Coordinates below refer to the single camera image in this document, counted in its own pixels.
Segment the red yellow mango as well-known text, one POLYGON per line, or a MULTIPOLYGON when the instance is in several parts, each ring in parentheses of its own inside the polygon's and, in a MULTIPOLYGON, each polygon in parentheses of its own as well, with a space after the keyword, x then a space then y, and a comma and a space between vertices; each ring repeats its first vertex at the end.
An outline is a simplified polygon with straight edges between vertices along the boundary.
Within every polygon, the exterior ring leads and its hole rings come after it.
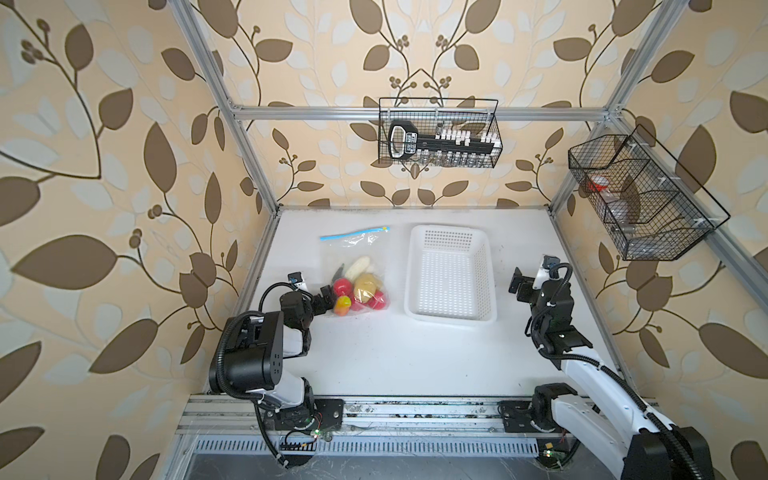
POLYGON ((339 296, 335 301, 333 313, 341 317, 346 316, 349 313, 351 306, 352 300, 348 296, 339 296))

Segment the yellow potato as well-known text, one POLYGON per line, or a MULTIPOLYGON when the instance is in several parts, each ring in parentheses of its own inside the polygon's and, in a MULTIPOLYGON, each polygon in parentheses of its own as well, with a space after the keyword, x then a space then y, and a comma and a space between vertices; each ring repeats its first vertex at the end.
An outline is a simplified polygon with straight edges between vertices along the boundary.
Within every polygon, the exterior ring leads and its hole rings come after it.
POLYGON ((381 280, 372 273, 362 273, 353 284, 353 295, 357 302, 366 304, 382 288, 381 280))

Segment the clear zip top bag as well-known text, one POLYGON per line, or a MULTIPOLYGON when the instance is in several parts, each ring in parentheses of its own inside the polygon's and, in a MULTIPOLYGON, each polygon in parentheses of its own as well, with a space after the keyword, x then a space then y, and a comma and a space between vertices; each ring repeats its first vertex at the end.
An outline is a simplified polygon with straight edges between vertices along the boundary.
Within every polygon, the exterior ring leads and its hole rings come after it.
POLYGON ((386 259, 391 228, 378 226, 321 236, 320 257, 337 317, 386 310, 386 259))

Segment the white radish green leaves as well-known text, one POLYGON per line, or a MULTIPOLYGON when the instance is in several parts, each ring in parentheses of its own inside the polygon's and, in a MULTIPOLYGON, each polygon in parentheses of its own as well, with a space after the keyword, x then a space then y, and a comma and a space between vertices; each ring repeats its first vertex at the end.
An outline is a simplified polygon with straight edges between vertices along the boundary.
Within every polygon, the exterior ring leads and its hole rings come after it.
POLYGON ((359 276, 364 273, 371 273, 373 271, 372 260, 370 256, 360 256, 354 260, 349 266, 346 264, 341 265, 334 276, 332 281, 339 278, 347 278, 351 282, 354 282, 359 276))

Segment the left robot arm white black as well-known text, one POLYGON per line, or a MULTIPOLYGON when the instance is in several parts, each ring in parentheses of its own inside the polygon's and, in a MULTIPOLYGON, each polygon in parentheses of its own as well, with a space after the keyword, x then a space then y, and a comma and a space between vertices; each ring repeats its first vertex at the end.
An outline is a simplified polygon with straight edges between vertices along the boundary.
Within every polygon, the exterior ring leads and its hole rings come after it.
POLYGON ((250 401, 274 413, 315 414, 309 381, 287 372, 286 360, 308 355, 315 317, 330 311, 336 295, 329 285, 317 294, 296 276, 265 289, 255 310, 227 320, 208 374, 214 394, 250 401))

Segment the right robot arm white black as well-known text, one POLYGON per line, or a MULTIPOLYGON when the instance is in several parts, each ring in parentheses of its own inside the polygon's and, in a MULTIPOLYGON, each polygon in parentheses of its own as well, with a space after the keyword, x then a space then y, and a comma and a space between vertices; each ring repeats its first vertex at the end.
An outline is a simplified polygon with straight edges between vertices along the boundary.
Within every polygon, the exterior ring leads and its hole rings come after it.
POLYGON ((644 400, 572 323, 571 264, 544 256, 535 276, 516 270, 509 291, 530 308, 525 334, 568 377, 535 388, 516 411, 542 433, 566 432, 617 479, 712 479, 706 439, 644 400))

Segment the white plastic perforated basket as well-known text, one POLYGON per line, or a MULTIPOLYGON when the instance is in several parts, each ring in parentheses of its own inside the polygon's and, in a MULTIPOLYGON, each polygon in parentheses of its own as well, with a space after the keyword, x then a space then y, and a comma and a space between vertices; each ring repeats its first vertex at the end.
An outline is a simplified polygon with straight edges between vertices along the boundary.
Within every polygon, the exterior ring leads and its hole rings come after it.
POLYGON ((476 327, 497 320, 490 242, 467 227, 421 224, 411 230, 404 310, 419 321, 476 327))

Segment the red capped bottle in basket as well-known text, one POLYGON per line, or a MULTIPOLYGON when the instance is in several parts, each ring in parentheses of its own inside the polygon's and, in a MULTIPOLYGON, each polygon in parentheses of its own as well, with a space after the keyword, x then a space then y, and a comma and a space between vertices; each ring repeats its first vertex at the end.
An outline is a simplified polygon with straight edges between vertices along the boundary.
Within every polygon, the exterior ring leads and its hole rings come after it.
POLYGON ((592 194, 607 194, 610 192, 611 180, 603 175, 588 175, 585 191, 592 194))

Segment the black white tool in basket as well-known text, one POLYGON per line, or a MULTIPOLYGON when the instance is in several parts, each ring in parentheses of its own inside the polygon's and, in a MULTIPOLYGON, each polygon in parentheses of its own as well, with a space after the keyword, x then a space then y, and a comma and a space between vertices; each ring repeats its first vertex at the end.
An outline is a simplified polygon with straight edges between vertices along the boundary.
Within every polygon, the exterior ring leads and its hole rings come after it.
POLYGON ((407 120, 394 120, 383 137, 388 156, 407 160, 416 156, 435 159, 466 155, 492 159, 503 150, 503 142, 496 132, 481 132, 476 136, 469 130, 457 130, 441 125, 417 127, 407 120))

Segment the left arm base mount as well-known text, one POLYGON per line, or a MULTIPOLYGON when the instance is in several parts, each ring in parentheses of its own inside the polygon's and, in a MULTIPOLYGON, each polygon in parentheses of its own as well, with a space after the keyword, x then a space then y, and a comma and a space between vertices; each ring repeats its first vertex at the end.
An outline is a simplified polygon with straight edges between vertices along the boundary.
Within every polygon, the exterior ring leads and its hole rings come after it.
POLYGON ((291 469, 307 463, 319 440, 329 441, 343 423, 345 402, 340 398, 305 400, 278 409, 265 401, 254 406, 257 425, 267 451, 280 467, 291 469))

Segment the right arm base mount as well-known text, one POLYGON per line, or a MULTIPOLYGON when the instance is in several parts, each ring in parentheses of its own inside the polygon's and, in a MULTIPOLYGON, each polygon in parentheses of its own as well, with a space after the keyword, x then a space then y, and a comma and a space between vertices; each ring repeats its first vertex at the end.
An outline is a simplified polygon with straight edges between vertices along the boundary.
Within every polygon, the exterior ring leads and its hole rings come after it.
POLYGON ((497 412, 506 433, 538 434, 535 461, 540 467, 562 471, 572 463, 581 442, 535 407, 533 400, 503 400, 497 412))

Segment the aluminium frame rail front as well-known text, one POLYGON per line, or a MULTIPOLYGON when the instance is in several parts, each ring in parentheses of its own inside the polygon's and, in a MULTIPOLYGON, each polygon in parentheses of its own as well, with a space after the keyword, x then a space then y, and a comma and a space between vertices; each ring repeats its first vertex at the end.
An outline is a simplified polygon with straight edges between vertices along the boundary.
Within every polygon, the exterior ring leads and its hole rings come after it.
MULTIPOLYGON (((333 434, 381 436, 538 437, 504 431, 497 405, 503 400, 530 401, 526 396, 341 396, 343 423, 333 434)), ((193 395, 178 422, 178 434, 256 434, 254 406, 224 395, 193 395)))

